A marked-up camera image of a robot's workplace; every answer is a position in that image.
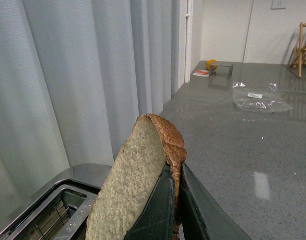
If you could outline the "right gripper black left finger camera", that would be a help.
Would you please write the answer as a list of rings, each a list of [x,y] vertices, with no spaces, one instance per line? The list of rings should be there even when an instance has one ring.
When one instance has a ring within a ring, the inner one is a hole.
[[[174,228],[175,184],[169,165],[165,164],[145,208],[126,240],[171,240]]]

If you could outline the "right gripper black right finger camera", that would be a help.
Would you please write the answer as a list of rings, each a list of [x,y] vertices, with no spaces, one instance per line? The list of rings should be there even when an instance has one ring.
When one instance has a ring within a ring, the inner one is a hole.
[[[249,240],[185,164],[181,167],[180,214],[186,240]]]

